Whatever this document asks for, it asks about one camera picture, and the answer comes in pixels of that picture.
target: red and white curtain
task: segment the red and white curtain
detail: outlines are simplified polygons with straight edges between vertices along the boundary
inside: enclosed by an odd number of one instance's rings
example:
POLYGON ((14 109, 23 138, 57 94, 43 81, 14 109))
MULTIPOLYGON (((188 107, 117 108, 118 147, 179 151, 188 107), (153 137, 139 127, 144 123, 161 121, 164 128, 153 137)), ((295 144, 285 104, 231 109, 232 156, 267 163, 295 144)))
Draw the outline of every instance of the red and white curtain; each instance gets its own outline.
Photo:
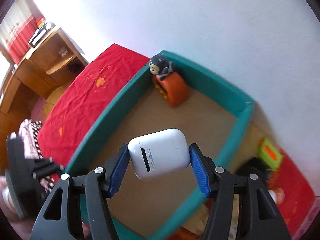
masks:
POLYGON ((15 0, 0 23, 0 39, 15 63, 30 49, 29 40, 38 29, 43 15, 33 0, 15 0))

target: white earbud case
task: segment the white earbud case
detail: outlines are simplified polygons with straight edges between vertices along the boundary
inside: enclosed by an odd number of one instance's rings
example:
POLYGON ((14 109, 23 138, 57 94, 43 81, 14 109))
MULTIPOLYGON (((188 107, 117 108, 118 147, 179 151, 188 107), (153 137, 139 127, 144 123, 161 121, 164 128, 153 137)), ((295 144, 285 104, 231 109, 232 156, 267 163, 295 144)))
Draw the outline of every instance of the white earbud case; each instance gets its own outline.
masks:
POLYGON ((190 164, 186 138, 178 129, 134 138, 129 142, 128 149, 139 179, 157 178, 190 164))

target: toy face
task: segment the toy face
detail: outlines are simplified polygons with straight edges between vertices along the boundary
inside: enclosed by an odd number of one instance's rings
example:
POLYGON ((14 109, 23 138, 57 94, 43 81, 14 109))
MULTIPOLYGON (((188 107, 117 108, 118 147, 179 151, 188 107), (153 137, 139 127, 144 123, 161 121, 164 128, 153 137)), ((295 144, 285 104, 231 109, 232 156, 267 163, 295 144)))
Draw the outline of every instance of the toy face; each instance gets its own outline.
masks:
POLYGON ((153 74, 153 75, 158 75, 159 74, 159 71, 160 71, 160 68, 157 66, 157 65, 149 65, 150 67, 150 72, 153 74))

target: wall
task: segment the wall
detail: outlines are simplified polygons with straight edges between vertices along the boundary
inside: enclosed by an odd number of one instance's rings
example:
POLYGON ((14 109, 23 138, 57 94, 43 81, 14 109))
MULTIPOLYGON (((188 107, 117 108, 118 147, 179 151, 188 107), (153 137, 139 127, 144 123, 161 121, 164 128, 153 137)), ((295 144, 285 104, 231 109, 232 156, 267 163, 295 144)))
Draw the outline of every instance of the wall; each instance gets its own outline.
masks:
POLYGON ((258 103, 320 195, 320 24, 305 0, 35 0, 93 60, 116 42, 210 68, 258 103))

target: wooden table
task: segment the wooden table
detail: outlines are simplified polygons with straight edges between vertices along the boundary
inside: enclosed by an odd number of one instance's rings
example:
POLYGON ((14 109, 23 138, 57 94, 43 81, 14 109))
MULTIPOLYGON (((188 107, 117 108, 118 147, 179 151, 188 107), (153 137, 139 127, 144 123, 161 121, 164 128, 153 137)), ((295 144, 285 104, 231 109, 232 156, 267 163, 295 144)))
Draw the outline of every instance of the wooden table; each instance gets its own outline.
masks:
POLYGON ((54 27, 16 68, 7 71, 0 88, 0 173, 7 167, 7 136, 31 117, 39 97, 47 99, 57 87, 74 80, 78 73, 67 69, 70 64, 83 69, 88 63, 64 31, 54 27), (64 56, 59 53, 62 47, 68 51, 64 56))

